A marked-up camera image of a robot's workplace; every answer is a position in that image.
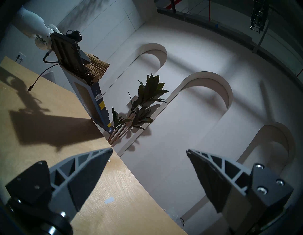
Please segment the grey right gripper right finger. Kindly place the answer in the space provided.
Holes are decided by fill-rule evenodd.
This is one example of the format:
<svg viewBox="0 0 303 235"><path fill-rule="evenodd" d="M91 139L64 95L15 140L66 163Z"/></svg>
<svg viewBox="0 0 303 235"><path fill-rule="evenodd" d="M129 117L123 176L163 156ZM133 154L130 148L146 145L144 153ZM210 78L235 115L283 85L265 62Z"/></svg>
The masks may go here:
<svg viewBox="0 0 303 235"><path fill-rule="evenodd" d="M262 163L251 169L225 157L188 149L197 177L231 230L264 230L282 214L294 188Z"/></svg>

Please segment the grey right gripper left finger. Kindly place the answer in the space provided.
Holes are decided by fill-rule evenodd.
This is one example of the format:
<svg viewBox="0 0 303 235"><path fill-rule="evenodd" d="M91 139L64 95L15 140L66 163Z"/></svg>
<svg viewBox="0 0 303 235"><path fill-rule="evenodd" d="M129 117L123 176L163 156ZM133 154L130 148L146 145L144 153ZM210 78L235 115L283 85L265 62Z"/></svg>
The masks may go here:
<svg viewBox="0 0 303 235"><path fill-rule="evenodd" d="M50 168L45 160L40 160L5 187L11 198L22 204L65 212L73 219L94 190L112 153L112 148L81 153Z"/></svg>

